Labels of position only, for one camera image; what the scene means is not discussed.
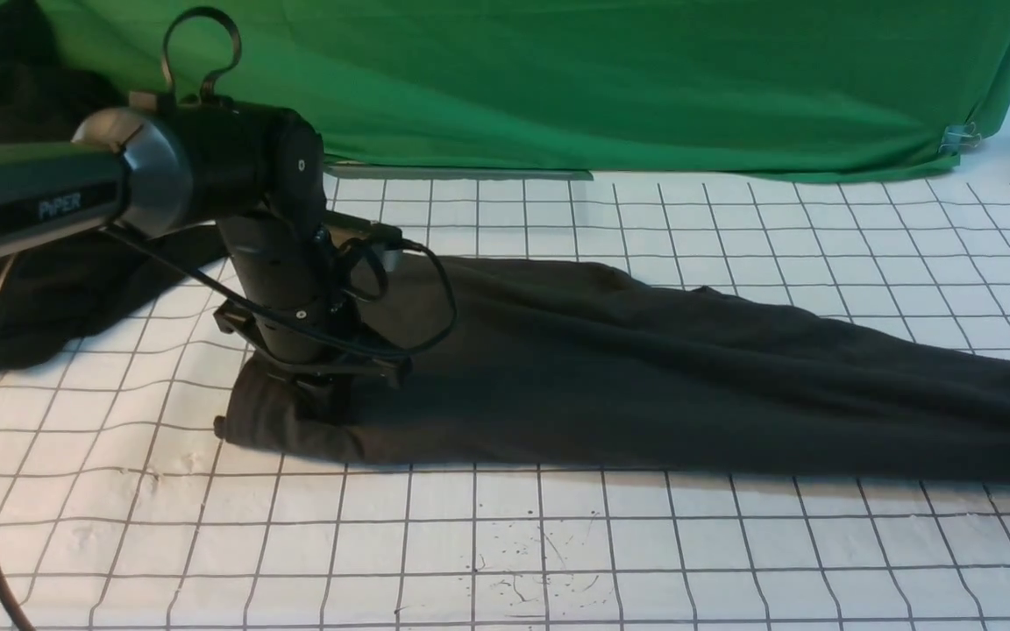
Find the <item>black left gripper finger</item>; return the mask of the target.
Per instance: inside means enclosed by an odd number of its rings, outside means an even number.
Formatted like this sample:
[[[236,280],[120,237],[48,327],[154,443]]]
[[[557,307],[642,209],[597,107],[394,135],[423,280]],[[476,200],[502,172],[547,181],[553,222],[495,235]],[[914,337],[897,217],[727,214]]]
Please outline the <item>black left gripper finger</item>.
[[[305,419],[341,426],[350,416],[354,379],[294,379],[296,411]]]

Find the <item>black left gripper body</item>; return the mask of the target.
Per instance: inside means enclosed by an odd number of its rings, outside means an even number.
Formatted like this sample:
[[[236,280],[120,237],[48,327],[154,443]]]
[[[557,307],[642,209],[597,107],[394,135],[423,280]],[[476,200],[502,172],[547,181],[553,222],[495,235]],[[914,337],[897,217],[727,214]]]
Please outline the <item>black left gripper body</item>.
[[[252,347],[257,369],[300,386],[347,386],[367,375],[403,385],[410,359],[378,356],[395,347],[362,322],[328,236],[301,239],[270,215],[233,216],[217,230],[250,304],[224,301],[214,320]]]

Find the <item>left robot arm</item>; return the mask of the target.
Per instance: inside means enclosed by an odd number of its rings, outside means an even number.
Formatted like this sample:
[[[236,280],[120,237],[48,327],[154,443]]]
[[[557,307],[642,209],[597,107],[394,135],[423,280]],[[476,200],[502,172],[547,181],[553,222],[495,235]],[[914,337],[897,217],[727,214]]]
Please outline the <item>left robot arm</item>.
[[[0,146],[0,259],[105,230],[130,246],[213,223],[244,295],[217,327],[261,371],[332,413],[354,377],[400,387],[409,353],[362,321],[352,286],[365,260],[388,290],[401,232],[326,210],[324,139],[292,110],[232,103],[92,113],[71,141]]]

